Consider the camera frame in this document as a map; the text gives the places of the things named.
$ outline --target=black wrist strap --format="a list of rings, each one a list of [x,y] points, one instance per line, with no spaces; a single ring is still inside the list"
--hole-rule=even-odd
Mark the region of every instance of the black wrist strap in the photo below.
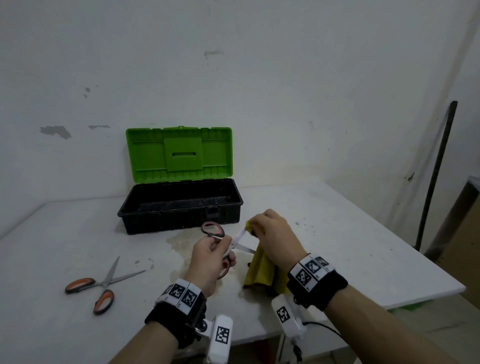
[[[200,340],[195,327],[205,319],[206,298],[192,283],[178,279],[162,293],[145,323],[156,321],[163,325],[179,342],[179,349]]]
[[[311,304],[323,311],[335,293],[348,286],[348,282],[322,257],[308,254],[288,273],[288,289],[298,304],[307,308]]]

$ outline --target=open toolbox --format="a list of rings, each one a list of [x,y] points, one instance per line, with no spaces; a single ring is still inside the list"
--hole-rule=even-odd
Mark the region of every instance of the open toolbox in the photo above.
[[[136,183],[118,212],[127,233],[240,221],[230,128],[127,129]]]

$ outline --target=hand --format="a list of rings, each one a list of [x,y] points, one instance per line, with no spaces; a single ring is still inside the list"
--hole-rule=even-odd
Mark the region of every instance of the hand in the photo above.
[[[223,255],[232,242],[232,237],[225,237],[218,243],[218,239],[204,237],[193,246],[192,260],[185,280],[200,288],[205,297],[210,297],[215,292],[216,280],[220,272],[226,267],[223,265]],[[228,254],[233,267],[237,263],[235,253]]]
[[[283,217],[268,209],[249,220],[267,256],[284,272],[307,256],[292,228]]]

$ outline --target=forearm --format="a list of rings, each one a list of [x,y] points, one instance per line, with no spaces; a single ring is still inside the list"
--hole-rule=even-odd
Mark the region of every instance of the forearm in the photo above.
[[[150,321],[110,361],[110,364],[167,364],[173,359],[178,341],[170,331]]]
[[[351,286],[338,291],[324,312],[365,364],[456,363]]]

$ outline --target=scissors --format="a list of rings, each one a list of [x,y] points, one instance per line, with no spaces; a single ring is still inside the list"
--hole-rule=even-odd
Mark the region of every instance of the scissors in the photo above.
[[[213,222],[213,221],[204,222],[200,229],[202,230],[202,233],[207,234],[207,236],[218,239],[219,241],[222,240],[225,237],[225,231],[223,230],[223,228],[219,224],[217,224],[216,222]],[[223,271],[223,273],[220,274],[220,276],[217,279],[222,279],[228,273],[228,270],[230,269],[230,266],[231,266],[231,263],[232,263],[228,254],[230,253],[230,251],[232,249],[238,249],[238,250],[241,250],[243,252],[255,254],[255,251],[253,249],[250,249],[250,248],[246,247],[245,245],[242,245],[242,244],[239,243],[240,239],[243,237],[243,235],[247,231],[248,231],[247,228],[242,229],[242,231],[240,231],[237,234],[237,236],[235,236],[235,238],[232,239],[232,242],[228,246],[228,249],[227,249],[227,251],[225,252],[225,254],[223,255],[223,258],[222,258],[222,267],[223,267],[224,271]]]
[[[65,293],[66,294],[78,293],[78,292],[87,290],[87,289],[92,288],[92,287],[102,286],[103,287],[103,292],[102,292],[102,295],[100,296],[100,298],[98,299],[98,301],[95,302],[95,306],[93,308],[93,313],[95,315],[101,315],[101,314],[105,313],[112,306],[113,300],[115,299],[115,295],[113,294],[113,291],[107,289],[108,285],[112,284],[112,283],[120,282],[121,280],[136,276],[137,274],[140,274],[140,273],[143,273],[143,272],[146,271],[146,269],[144,269],[144,270],[140,270],[140,271],[135,272],[135,273],[126,274],[126,275],[121,276],[121,277],[112,278],[113,273],[115,273],[115,269],[117,268],[117,264],[119,262],[119,259],[120,259],[120,257],[118,257],[115,260],[115,262],[112,265],[112,268],[110,268],[110,270],[107,273],[107,276],[105,277],[105,279],[103,281],[97,282],[93,278],[77,279],[77,280],[73,281],[72,283],[70,283],[68,286],[65,287]],[[103,302],[107,299],[110,299],[110,302],[104,308],[100,308],[102,306]]]

